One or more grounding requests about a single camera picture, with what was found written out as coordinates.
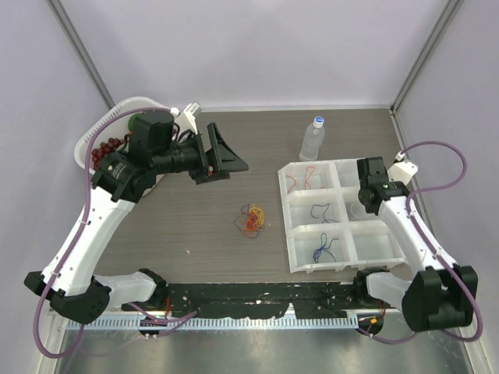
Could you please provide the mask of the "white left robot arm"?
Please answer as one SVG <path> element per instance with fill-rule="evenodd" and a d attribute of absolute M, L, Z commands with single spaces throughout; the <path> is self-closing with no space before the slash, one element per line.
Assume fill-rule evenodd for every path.
<path fill-rule="evenodd" d="M 165 304 L 168 284 L 151 270 L 117 277 L 94 273 L 112 235 L 159 175 L 186 171 L 196 184 L 202 184 L 249 168 L 226 144 L 215 123 L 207 127 L 211 148 L 205 150 L 195 133 L 182 142 L 174 139 L 180 127 L 168 109 L 144 108 L 126 114 L 132 125 L 128 150 L 110 153 L 100 162 L 86 182 L 82 217 L 66 243 L 44 270 L 28 273 L 24 281 L 60 316 L 83 325 L 108 307 L 139 302 L 156 311 Z"/>

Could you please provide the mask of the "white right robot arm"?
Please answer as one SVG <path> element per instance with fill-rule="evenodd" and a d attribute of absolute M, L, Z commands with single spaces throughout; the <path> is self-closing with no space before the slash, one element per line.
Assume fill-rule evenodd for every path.
<path fill-rule="evenodd" d="M 399 162 L 403 177 L 382 157 L 357 160 L 358 198 L 367 213 L 378 216 L 400 245 L 412 280 L 387 270 L 360 270 L 353 281 L 353 301 L 368 308 L 384 302 L 399 311 L 414 332 L 469 326 L 473 319 L 478 276 L 471 266 L 459 266 L 425 225 L 407 185 L 416 166 Z"/>

